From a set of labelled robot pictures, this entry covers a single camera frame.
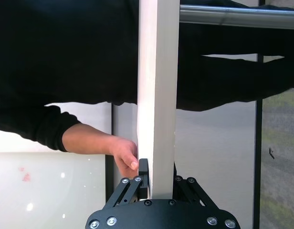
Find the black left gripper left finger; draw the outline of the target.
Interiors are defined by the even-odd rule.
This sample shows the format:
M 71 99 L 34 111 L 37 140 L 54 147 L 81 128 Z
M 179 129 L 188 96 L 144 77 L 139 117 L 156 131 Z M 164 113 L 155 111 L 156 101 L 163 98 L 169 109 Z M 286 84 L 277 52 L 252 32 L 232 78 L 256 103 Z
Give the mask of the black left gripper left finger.
M 148 200 L 149 168 L 146 158 L 139 159 L 138 175 L 124 177 L 106 202 L 106 208 L 139 208 Z

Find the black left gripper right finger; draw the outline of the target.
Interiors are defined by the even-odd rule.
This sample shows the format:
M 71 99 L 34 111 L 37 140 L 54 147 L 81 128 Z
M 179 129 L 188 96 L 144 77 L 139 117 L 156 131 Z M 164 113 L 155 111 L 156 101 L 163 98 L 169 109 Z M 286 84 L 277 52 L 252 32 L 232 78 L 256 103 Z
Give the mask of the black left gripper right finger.
M 177 174 L 175 163 L 173 177 L 173 199 L 205 207 L 215 207 L 213 200 L 194 177 L 184 179 Z

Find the person's right hand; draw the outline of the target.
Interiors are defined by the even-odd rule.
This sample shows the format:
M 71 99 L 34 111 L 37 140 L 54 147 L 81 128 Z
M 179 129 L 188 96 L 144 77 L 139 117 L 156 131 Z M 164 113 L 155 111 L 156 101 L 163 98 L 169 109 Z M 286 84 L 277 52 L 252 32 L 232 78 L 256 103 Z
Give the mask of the person's right hand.
M 109 153 L 114 157 L 114 161 L 122 176 L 134 178 L 138 175 L 137 146 L 133 141 L 111 136 Z

